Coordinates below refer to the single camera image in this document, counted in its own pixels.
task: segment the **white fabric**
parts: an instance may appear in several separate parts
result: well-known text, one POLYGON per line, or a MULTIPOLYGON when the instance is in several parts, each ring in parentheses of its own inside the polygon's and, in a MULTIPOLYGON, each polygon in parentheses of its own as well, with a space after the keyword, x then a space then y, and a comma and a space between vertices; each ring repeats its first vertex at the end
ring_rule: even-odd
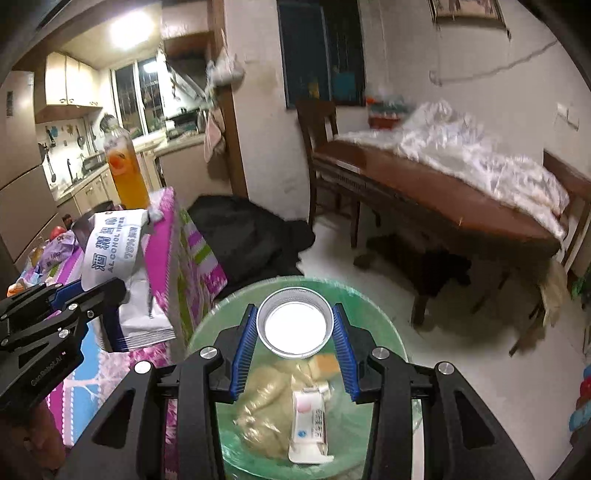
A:
POLYGON ((569 195, 556 177, 529 157, 501 153, 497 140, 475 118, 454 111, 444 100, 422 104, 395 130, 350 132, 337 139, 424 163, 528 213, 556 238, 565 236, 557 216, 569 195))

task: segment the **table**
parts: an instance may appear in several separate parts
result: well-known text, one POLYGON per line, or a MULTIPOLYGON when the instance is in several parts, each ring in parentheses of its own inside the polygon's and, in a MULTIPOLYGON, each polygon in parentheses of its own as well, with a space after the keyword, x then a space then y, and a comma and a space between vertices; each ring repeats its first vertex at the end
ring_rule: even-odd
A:
MULTIPOLYGON (((313 153, 313 168, 373 209, 392 212, 403 235, 372 238, 371 251, 400 267, 418 291, 411 323, 445 282, 469 282, 469 258, 537 265, 560 242, 536 220, 459 179, 393 152, 333 140, 313 153)), ((355 264, 367 267, 371 256, 355 264)))

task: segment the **metal screw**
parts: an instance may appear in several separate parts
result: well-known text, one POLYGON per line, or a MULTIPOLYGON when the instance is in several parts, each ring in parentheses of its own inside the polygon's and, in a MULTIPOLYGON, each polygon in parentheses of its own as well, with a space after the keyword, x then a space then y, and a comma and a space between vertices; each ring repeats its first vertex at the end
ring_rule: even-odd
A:
POLYGON ((454 373, 456 371, 456 368, 450 362, 441 362, 439 364, 439 366, 437 367, 437 369, 443 375, 451 375, 452 373, 454 373))
POLYGON ((134 366, 135 373, 137 374, 146 374, 152 368, 152 364, 146 360, 142 360, 141 362, 137 362, 134 366))
POLYGON ((384 348, 383 346, 374 348, 371 354, 378 360, 384 360, 385 358, 388 358, 390 356, 390 352, 388 351, 388 349, 384 348))
POLYGON ((207 346, 201 349, 199 352, 202 358, 213 358, 217 355, 217 348, 212 346, 207 346))

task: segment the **kitchen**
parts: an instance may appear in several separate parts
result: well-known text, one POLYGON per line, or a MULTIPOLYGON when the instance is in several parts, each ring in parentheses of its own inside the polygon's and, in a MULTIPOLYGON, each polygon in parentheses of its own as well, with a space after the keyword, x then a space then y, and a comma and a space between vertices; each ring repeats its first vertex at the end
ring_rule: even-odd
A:
POLYGON ((232 193, 226 155, 204 151, 210 111, 224 131, 203 99, 212 41, 207 2, 154 3, 64 43, 33 74, 11 73, 1 94, 5 148, 16 161, 0 173, 0 235, 19 271, 66 215, 120 203, 103 150, 105 115, 131 134, 149 192, 172 186, 185 208, 200 194, 232 193))

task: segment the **sponge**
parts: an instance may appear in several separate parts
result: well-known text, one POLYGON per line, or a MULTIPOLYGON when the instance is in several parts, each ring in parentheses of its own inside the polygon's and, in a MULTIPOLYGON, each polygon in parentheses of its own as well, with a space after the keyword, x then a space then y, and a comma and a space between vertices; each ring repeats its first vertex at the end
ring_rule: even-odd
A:
POLYGON ((340 373, 339 362, 333 353, 321 353, 313 356, 308 362, 312 379, 329 380, 340 373))

